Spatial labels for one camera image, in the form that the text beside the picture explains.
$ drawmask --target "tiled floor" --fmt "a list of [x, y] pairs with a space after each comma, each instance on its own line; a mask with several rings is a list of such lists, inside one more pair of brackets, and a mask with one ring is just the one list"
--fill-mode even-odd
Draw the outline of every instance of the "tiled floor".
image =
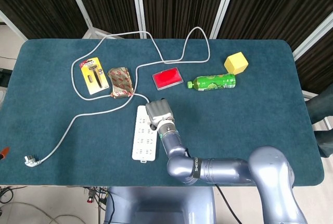
[[[7, 26], [0, 26], [0, 56], [16, 58], [23, 40]], [[0, 68], [12, 69], [14, 60], [0, 58]], [[315, 128], [324, 129], [322, 123]], [[298, 203], [309, 224], [333, 223], [331, 206], [333, 205], [333, 157], [323, 159], [325, 169], [324, 182], [318, 186], [294, 188]], [[231, 207], [244, 224], [263, 223], [261, 201], [254, 187], [223, 187]], [[215, 190], [215, 203], [218, 224], [236, 224], [221, 196]], [[57, 186], [30, 186], [14, 192], [12, 202], [34, 204], [53, 218], [58, 215], [72, 214], [82, 218], [87, 224], [97, 223], [97, 205], [86, 202], [87, 192], [82, 188]], [[50, 219], [38, 210], [25, 205], [12, 204], [1, 207], [0, 224], [48, 224]], [[79, 224], [73, 217], [60, 217], [60, 224]]]

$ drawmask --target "white power strip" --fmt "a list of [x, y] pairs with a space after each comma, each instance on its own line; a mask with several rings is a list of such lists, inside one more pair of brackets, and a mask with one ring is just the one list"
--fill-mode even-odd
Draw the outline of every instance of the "white power strip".
[[132, 158], [141, 163], [155, 160], [157, 130], [150, 128], [150, 120], [147, 115], [146, 106], [137, 108]]

